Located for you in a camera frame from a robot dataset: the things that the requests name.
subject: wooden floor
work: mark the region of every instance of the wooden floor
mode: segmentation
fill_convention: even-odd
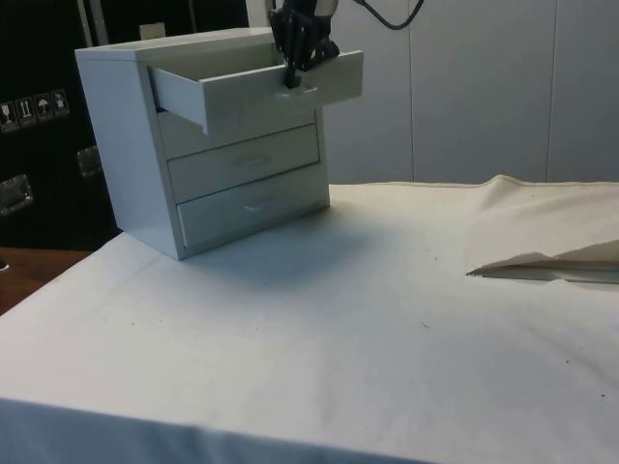
[[[9,265],[0,272],[0,316],[89,254],[0,247],[0,258]]]

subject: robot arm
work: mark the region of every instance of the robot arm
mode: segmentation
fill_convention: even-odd
[[[385,27],[398,31],[407,27],[422,8],[424,0],[418,0],[412,14],[399,25],[382,17],[366,0],[352,0],[366,8]],[[331,40],[331,18],[338,9],[339,0],[283,0],[281,8],[269,12],[278,51],[283,54],[287,66],[284,84],[298,87],[301,78],[296,71],[309,71],[339,55],[338,46]]]

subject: table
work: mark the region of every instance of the table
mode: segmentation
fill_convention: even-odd
[[[332,187],[185,262],[121,235],[0,318],[0,456],[617,462],[619,292],[466,276],[496,182]]]
[[[90,252],[53,249],[2,248],[9,268],[0,272],[0,316],[64,273]]]

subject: cabinet top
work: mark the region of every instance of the cabinet top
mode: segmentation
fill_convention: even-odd
[[[75,56],[77,60],[151,61],[273,41],[273,33],[268,27],[239,28],[81,48],[75,51]]]

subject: drawer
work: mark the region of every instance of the drawer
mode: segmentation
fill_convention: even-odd
[[[360,96],[363,58],[361,51],[344,53],[303,73],[303,85],[296,89],[283,85],[284,65],[204,79],[156,67],[150,75],[159,108],[197,123],[206,134],[218,134]]]
[[[326,205],[328,197],[322,164],[204,196],[178,206],[183,241],[186,247],[224,241],[314,204]]]
[[[221,128],[204,133],[202,127],[170,112],[158,113],[165,158],[175,158],[204,152],[213,148],[242,142],[267,133],[288,131],[315,122],[313,110],[290,111],[284,118],[260,118],[243,126]]]
[[[168,163],[177,203],[320,160],[316,126],[287,130]]]

